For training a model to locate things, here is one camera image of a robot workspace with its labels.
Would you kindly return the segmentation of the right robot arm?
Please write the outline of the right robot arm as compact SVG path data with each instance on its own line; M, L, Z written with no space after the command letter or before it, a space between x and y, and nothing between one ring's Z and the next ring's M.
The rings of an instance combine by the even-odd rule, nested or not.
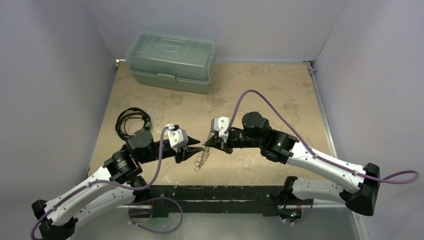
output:
M231 127L225 132L229 118L215 117L203 145L227 154L232 154L234 149L258 148L271 162L299 167L324 178L307 180L289 176L280 192L266 194L267 199L290 205L312 199L332 201L357 214L373 216L380 188L373 180L380 175L377 165L349 163L309 148L297 137L273 129L269 120L257 111L245 114L241 123L242 128Z

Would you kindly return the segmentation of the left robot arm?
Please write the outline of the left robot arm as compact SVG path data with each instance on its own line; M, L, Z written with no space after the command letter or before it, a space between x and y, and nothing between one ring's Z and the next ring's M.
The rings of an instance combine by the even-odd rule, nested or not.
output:
M149 130L138 130L101 167L71 190L52 200L39 199L31 208L37 219L31 239L39 230L43 240L67 240L83 222L120 205L146 203L162 160L181 163L202 151L200 140L177 124L166 125L160 140Z

